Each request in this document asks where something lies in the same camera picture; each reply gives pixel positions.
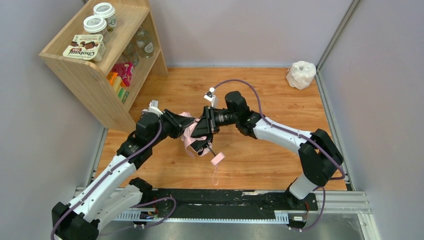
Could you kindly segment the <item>pink folding umbrella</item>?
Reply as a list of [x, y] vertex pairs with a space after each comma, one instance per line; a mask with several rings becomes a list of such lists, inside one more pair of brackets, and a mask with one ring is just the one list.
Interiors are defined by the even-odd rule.
[[[179, 115], [184, 117], [194, 117], [189, 112], [182, 112]], [[210, 163], [214, 166], [214, 172], [212, 174], [212, 184], [217, 186], [219, 184], [219, 179], [216, 178], [216, 174], [218, 171], [219, 164], [225, 159], [225, 155], [223, 152], [215, 152], [212, 149], [212, 143], [213, 143], [213, 136], [214, 134], [209, 135], [208, 137], [203, 136], [200, 138], [193, 138], [191, 137], [191, 133], [194, 130], [196, 126], [196, 121], [198, 121], [201, 117], [195, 118], [194, 123], [192, 123], [189, 127], [187, 127], [181, 137], [181, 140], [184, 145], [184, 149], [187, 152], [187, 154], [191, 157], [194, 157], [194, 155], [198, 155], [200, 157], [212, 154], [213, 158], [210, 160]]]

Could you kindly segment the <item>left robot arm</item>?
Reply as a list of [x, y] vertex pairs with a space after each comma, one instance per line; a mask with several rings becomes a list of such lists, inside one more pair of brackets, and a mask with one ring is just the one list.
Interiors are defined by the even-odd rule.
[[149, 186], [133, 179], [121, 193], [114, 191], [153, 154], [153, 147], [170, 137], [180, 138], [195, 118], [144, 111], [135, 131], [121, 144], [103, 172], [69, 203], [58, 202], [52, 209], [52, 240], [96, 240], [102, 230], [126, 209], [139, 204]]

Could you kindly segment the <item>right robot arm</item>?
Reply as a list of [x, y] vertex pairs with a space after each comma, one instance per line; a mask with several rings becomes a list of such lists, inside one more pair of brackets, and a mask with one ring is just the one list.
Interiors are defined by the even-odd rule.
[[211, 151], [213, 136], [222, 126], [235, 125], [238, 131], [253, 139], [264, 140], [297, 154], [302, 173], [288, 187], [288, 195], [303, 200], [313, 190], [324, 187], [344, 157], [329, 134], [323, 129], [304, 131], [277, 123], [261, 113], [250, 110], [239, 91], [225, 95], [226, 108], [205, 106], [203, 114], [188, 128], [185, 145], [199, 155]]

